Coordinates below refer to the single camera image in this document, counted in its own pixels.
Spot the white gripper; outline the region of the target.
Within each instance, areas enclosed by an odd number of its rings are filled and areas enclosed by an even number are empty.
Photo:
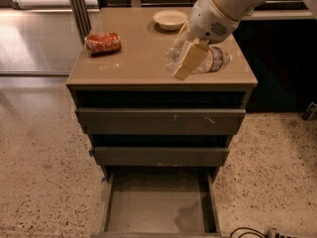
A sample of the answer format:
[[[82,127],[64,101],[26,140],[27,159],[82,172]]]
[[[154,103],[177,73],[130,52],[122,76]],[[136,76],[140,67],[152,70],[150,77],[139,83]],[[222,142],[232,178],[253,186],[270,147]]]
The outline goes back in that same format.
[[[189,22],[183,24],[173,42],[172,46],[181,51],[172,75],[185,80],[208,57],[209,41],[212,44],[224,42],[238,26],[239,22],[226,17],[213,0],[197,0]]]

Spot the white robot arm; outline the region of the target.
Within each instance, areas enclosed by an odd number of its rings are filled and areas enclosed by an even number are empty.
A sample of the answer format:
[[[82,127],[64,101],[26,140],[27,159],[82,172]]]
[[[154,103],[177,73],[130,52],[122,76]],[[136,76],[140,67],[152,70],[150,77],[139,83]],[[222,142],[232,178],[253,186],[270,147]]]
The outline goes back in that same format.
[[[255,7],[267,0],[197,0],[172,48],[177,51],[172,75],[184,80],[193,72],[214,72],[225,67],[231,56],[218,48]],[[302,0],[317,14],[317,0]]]

